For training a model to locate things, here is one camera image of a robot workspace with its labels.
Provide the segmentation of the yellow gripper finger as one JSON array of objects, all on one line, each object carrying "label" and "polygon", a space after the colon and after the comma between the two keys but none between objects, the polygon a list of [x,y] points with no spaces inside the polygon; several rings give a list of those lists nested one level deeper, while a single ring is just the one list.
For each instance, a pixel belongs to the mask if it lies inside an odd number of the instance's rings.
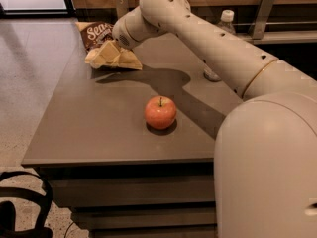
[{"label": "yellow gripper finger", "polygon": [[133,67],[134,66],[133,53],[129,50],[120,48],[118,56],[118,66],[120,67]]},{"label": "yellow gripper finger", "polygon": [[107,41],[100,48],[96,49],[90,60],[90,65],[93,68],[100,68],[101,66],[118,65],[120,47],[115,41]]}]

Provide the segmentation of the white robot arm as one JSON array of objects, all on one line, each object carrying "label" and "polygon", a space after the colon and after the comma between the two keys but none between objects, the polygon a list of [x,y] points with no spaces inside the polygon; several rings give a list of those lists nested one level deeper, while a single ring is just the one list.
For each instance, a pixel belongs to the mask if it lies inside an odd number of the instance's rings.
[{"label": "white robot arm", "polygon": [[139,0],[113,28],[132,49],[172,33],[241,98],[214,150],[219,238],[317,238],[317,90],[300,70],[210,24],[187,0]]}]

